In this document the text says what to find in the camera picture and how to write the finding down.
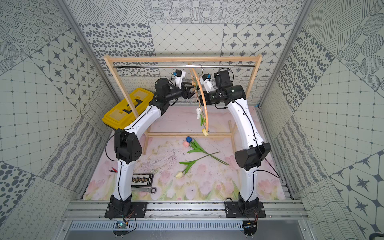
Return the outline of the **white clothespin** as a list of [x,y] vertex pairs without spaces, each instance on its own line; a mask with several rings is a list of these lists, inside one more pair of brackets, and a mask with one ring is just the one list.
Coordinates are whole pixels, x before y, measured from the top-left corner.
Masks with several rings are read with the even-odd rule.
[[201,111],[202,111],[201,108],[197,108],[197,109],[196,109],[197,120],[199,120],[200,117],[201,117]]

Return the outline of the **wooden clothes rack frame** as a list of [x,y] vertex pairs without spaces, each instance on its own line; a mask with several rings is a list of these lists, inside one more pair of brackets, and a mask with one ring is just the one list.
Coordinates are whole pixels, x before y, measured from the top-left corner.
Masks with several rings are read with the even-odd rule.
[[242,112],[243,116],[238,117],[239,122],[237,123],[237,127],[239,130],[243,129],[245,133],[248,133],[249,130],[247,126],[242,124],[243,119],[250,120],[251,118],[247,116],[246,109],[243,105],[247,106],[247,95],[250,93],[252,84],[255,81],[258,68],[260,66],[262,57],[258,55],[257,57],[155,57],[155,58],[112,58],[108,55],[104,57],[104,60],[107,63],[109,70],[111,71],[115,81],[117,82],[120,90],[122,91],[125,99],[133,111],[135,117],[138,117],[138,112],[136,110],[135,105],[132,102],[131,97],[128,95],[128,92],[122,83],[122,80],[114,67],[114,63],[179,63],[179,62],[224,62],[224,61],[242,61],[242,60],[251,60],[255,61],[254,69],[251,74],[249,84],[247,90],[244,91],[243,87],[240,85],[234,86],[233,81],[227,77],[227,75],[222,72],[218,72],[214,74],[216,87],[213,90],[209,90],[208,85],[202,86],[203,82],[200,81],[198,75],[195,71],[195,66],[187,65],[187,68],[191,69],[191,74],[194,75],[195,81],[191,84],[187,82],[183,82],[181,77],[178,77],[177,74],[175,76],[175,84],[172,85],[168,79],[162,78],[160,79],[159,84],[155,84],[156,93],[154,95],[155,102],[161,102],[162,104],[168,104],[170,100],[177,100],[178,98],[190,99],[192,97],[197,97],[197,101],[203,103],[204,116],[203,120],[205,130],[209,130],[209,118],[208,118],[208,105],[219,104],[224,102],[227,109],[231,107],[238,106]]

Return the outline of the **cream white tulip flower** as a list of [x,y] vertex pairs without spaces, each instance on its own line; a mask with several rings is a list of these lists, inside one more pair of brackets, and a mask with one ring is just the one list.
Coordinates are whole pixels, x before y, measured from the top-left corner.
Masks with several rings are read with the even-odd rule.
[[203,158],[206,158],[206,157],[209,157],[208,155],[204,155],[203,157],[201,158],[198,158],[196,160],[193,160],[193,161],[186,161],[186,162],[179,162],[180,165],[184,165],[186,166],[186,168],[183,170],[183,171],[179,171],[175,177],[176,179],[181,179],[185,174],[188,173],[188,171],[191,169],[191,167],[199,160],[203,159]]

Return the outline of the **black bit set case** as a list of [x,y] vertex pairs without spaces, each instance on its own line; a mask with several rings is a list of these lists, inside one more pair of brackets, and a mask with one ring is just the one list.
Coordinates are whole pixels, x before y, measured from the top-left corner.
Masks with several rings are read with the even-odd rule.
[[154,174],[133,174],[132,187],[151,187]]

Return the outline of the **silver ratchet wrench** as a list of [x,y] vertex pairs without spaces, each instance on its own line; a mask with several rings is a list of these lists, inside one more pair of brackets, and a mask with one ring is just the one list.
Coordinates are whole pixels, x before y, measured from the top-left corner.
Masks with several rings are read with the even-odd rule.
[[144,188],[144,187],[131,187],[132,191],[136,192],[145,192],[145,193],[150,193],[151,195],[154,195],[157,192],[156,187],[150,187],[150,188]]

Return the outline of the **pink tulip flower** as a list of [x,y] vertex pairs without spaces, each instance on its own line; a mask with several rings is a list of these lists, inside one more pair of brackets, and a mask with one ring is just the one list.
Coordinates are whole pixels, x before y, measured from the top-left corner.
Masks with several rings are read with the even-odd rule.
[[228,166],[229,164],[226,163],[225,161],[219,159],[218,157],[214,156],[214,154],[209,154],[208,152],[206,152],[200,145],[197,141],[195,140],[191,140],[189,143],[189,147],[192,148],[192,150],[189,150],[188,153],[203,153],[203,154],[206,154],[208,155],[209,157],[213,158],[214,160],[220,162],[221,164],[224,164],[226,166]]

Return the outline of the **aluminium rail base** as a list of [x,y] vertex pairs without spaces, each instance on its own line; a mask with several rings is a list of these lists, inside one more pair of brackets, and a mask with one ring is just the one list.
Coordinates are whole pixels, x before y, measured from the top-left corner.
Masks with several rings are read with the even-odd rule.
[[134,216],[105,217],[108,201],[71,201],[62,216],[70,230],[166,231],[242,230],[247,220],[298,223],[308,215],[299,200],[261,201],[261,213],[244,217],[237,203],[226,201],[134,201]]

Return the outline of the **yellow black toolbox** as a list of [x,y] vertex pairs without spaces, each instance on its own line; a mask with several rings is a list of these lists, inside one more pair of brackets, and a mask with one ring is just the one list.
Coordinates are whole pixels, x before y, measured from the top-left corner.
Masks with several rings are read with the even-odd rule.
[[[138,114],[142,114],[153,99],[154,94],[143,88],[137,88],[130,94]],[[109,110],[102,121],[112,129],[124,129],[136,119],[126,99],[120,101],[115,107]]]

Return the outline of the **floral pink table mat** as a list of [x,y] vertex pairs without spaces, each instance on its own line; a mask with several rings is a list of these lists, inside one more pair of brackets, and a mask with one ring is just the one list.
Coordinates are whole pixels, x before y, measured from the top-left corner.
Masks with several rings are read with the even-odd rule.
[[235,121],[228,110],[209,108],[210,133],[234,132],[230,138],[197,138],[204,149],[194,153],[186,138],[201,132],[195,107],[171,107],[151,126],[151,132],[182,133],[178,138],[142,137],[143,154],[136,174],[153,174],[155,194],[133,192],[134,200],[237,199],[241,168],[234,153],[242,148]]

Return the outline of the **beige wavy clothes hanger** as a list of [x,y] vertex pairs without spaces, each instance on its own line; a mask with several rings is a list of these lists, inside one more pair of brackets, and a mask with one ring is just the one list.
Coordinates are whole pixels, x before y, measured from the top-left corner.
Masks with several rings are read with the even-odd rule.
[[208,109],[207,109],[206,98],[204,96],[203,86],[200,83],[200,78],[196,70],[194,68],[191,68],[190,72],[192,76],[192,83],[195,88],[196,99],[199,104],[199,109],[201,110],[199,119],[201,121],[201,126],[203,127],[203,134],[205,136],[208,136],[209,135],[209,118],[208,118]]

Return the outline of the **yellow tulip flower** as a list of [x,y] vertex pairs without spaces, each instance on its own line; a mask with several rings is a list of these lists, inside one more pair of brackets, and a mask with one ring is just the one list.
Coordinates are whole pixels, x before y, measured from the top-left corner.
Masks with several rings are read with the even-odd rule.
[[208,109],[207,109],[207,103],[206,103],[206,98],[204,94],[204,88],[203,88],[203,85],[200,83],[200,79],[198,81],[198,84],[201,92],[201,95],[200,95],[201,100],[199,100],[199,103],[201,105],[201,109],[203,110],[200,117],[201,123],[204,126],[202,132],[204,136],[208,136],[209,135]]

